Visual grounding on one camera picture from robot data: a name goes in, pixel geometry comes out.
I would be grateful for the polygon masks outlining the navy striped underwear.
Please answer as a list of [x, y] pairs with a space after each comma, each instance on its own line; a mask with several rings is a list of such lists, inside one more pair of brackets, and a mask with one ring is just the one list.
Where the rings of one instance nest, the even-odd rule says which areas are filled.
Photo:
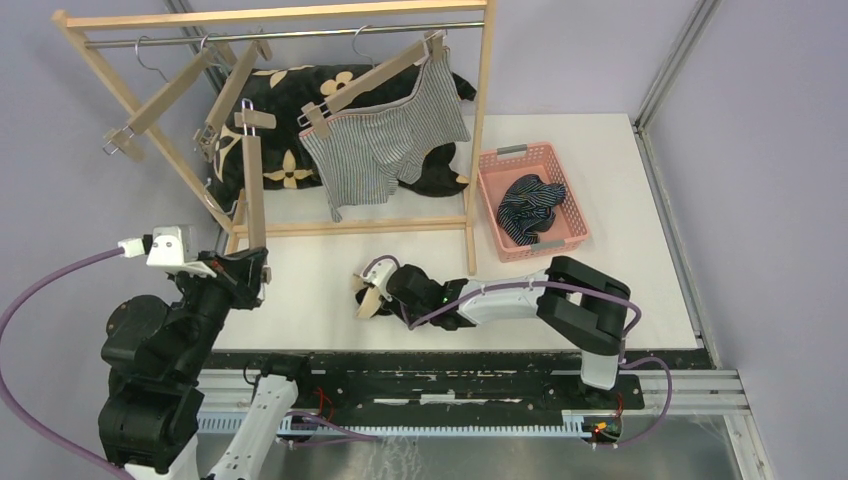
[[563, 183], [545, 183], [537, 174], [518, 178], [498, 205], [496, 223], [517, 245], [539, 242], [539, 235], [551, 229], [555, 209], [568, 193]]

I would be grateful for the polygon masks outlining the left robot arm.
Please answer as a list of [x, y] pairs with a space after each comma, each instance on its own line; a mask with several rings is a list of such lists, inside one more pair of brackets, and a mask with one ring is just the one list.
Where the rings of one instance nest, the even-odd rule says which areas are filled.
[[166, 245], [153, 241], [147, 264], [165, 272], [180, 299], [145, 294], [120, 304], [101, 348], [110, 372], [99, 438], [108, 462], [133, 479], [200, 478], [199, 376], [227, 316], [261, 305], [268, 269], [265, 247], [186, 259]]

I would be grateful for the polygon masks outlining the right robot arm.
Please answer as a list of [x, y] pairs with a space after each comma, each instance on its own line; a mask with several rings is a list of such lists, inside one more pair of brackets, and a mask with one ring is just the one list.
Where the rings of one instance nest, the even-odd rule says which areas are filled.
[[569, 256], [555, 256], [547, 268], [522, 277], [439, 283], [422, 268], [383, 255], [359, 277], [360, 318], [394, 315], [410, 330], [432, 325], [446, 331], [501, 320], [543, 322], [578, 348], [578, 394], [596, 408], [617, 396], [625, 339], [641, 317], [629, 286]]

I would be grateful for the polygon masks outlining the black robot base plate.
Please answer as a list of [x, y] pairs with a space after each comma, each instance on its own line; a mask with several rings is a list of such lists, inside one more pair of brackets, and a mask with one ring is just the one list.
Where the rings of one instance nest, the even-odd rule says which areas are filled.
[[562, 413], [621, 414], [646, 403], [634, 374], [586, 386], [575, 353], [313, 352], [298, 410], [343, 426], [546, 426]]

